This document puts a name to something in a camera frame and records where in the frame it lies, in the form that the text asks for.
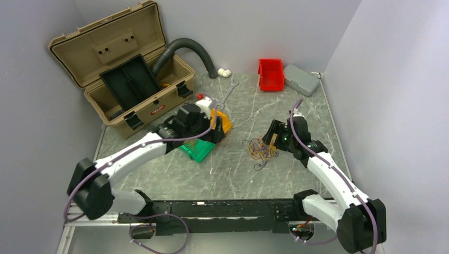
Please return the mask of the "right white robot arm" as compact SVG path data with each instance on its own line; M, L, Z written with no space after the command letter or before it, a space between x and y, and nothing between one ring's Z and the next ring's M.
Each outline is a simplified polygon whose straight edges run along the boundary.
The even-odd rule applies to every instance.
M311 216L332 229L348 253L375 247L387 240L386 207L359 190L335 164L328 149L312 140L307 120L293 115L286 123L273 120L262 138L281 151L290 152L326 187L335 204L313 189L294 194L292 214L299 220Z

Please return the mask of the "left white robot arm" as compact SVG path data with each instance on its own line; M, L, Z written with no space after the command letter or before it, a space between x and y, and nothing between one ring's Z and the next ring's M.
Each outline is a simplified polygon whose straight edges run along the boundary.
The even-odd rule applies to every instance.
M204 99L182 105L176 114L152 128L145 136L121 151L92 161L79 161L71 177L64 209L75 203L82 216L96 220L108 212L132 215L138 222L146 222L154 214L153 201L141 190L123 192L114 186L147 162L181 147L186 141L200 139L218 144L225 136L225 116Z

